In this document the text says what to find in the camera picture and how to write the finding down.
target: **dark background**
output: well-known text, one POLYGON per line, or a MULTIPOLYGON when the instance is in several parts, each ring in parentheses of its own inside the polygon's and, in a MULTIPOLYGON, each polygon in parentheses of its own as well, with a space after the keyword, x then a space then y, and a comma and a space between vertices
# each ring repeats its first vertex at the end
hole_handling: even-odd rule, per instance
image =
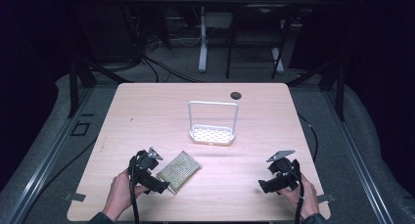
MULTIPOLYGON (((415 0, 352 1, 366 6, 318 9, 304 20, 290 67, 312 70, 352 45, 346 84, 375 123, 384 161, 415 195, 415 0)), ((45 0, 0 1, 1 189, 50 114, 58 94, 55 81, 68 74, 75 54, 136 58, 119 8, 95 13, 100 24, 88 23, 83 14, 88 10, 97 9, 74 10, 89 40, 79 46, 72 33, 78 28, 68 26, 62 7, 45 0)))

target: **black bar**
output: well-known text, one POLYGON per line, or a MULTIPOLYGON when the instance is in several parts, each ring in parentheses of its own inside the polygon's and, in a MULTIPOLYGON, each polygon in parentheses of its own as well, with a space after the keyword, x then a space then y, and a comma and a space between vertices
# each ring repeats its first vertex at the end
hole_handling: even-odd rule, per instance
POLYGON ((360 1, 334 1, 334 0, 49 0, 62 4, 113 4, 135 6, 241 6, 246 4, 286 4, 309 7, 344 7, 361 6, 360 1))

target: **black cable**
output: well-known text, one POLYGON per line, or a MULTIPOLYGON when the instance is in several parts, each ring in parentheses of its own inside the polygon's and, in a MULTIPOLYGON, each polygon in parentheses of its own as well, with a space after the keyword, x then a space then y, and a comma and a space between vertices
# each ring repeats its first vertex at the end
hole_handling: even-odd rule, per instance
POLYGON ((302 184, 301 176, 298 177, 295 172, 293 172, 291 170, 288 170, 288 169, 280 168, 280 170, 282 172, 291 173, 293 176, 296 177, 297 181, 299 181, 300 197, 299 197, 299 202, 297 203, 296 216, 295 216, 295 224, 300 224, 301 209, 302 209, 302 204, 304 203, 304 199, 305 199, 305 197, 304 197, 304 185, 302 184))
POLYGON ((317 157, 317 153, 318 153, 318 138, 317 138, 317 134, 315 133, 314 129, 312 128, 311 124, 308 123, 308 121, 304 118, 304 116, 302 116, 301 114, 299 114, 297 112, 297 115, 307 124, 308 128, 311 129, 312 134, 314 135, 314 141, 315 141, 315 151, 314 151, 314 155, 312 156, 312 160, 315 161, 315 158, 317 157))
POLYGON ((156 70, 153 68, 153 66, 146 59, 143 59, 143 60, 152 69, 153 73, 155 74, 156 83, 159 83, 159 74, 156 72, 156 70))
POLYGON ((187 81, 190 81, 190 82, 203 82, 201 80, 188 77, 188 76, 186 76, 186 75, 184 75, 184 74, 182 74, 182 73, 180 73, 180 72, 178 72, 178 71, 176 71, 176 70, 174 70, 174 69, 172 69, 172 68, 170 68, 170 67, 168 67, 168 66, 166 66, 166 65, 164 65, 162 63, 159 63, 159 62, 157 62, 157 61, 149 58, 146 55, 143 55, 143 60, 145 60, 147 62, 150 62, 150 63, 153 63, 153 64, 155 64, 155 65, 157 65, 157 66, 165 69, 166 71, 170 72, 171 74, 173 74, 173 75, 175 75, 175 76, 177 76, 177 77, 179 77, 181 79, 184 79, 184 80, 187 80, 187 81))
POLYGON ((138 208, 137 208, 137 200, 135 199, 135 191, 134 191, 134 168, 135 166, 131 167, 131 175, 130 175, 130 199, 131 199, 131 205, 132 209, 134 211, 134 220, 136 224, 140 223, 140 214, 138 214, 138 208))
POLYGON ((55 181, 55 179, 61 175, 62 172, 65 171, 65 169, 67 169, 74 161, 76 161, 80 156, 82 156, 95 142, 97 141, 97 138, 95 138, 84 150, 82 150, 76 157, 74 157, 73 159, 71 159, 67 165, 65 165, 61 170, 59 170, 58 173, 55 174, 55 176, 53 176, 51 178, 51 180, 49 180, 48 183, 46 183, 43 188, 39 191, 39 193, 36 195, 36 198, 34 199, 33 203, 30 205, 30 207, 28 208, 27 213, 24 216, 23 219, 23 223, 25 222, 25 220, 27 219, 28 215, 30 214, 30 211, 33 209, 34 204, 37 202, 37 200, 39 200, 40 196, 46 191, 46 189, 52 184, 53 181, 55 181))

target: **mesh sponge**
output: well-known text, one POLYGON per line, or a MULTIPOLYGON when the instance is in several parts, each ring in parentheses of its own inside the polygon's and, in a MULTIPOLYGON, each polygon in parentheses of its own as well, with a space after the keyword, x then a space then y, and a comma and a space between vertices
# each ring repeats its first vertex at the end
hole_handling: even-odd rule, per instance
POLYGON ((175 195, 183 184, 202 166, 182 151, 164 169, 157 173, 157 177, 163 182, 169 182, 168 189, 175 195))

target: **white table leg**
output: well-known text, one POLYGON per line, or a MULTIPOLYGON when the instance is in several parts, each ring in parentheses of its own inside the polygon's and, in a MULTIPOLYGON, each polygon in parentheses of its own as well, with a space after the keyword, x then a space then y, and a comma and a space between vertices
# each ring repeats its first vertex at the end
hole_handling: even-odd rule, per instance
POLYGON ((205 7, 201 8, 201 55, 199 57, 199 71, 207 71, 207 61, 208 61, 208 41, 207 41, 207 25, 206 25, 206 13, 205 7))

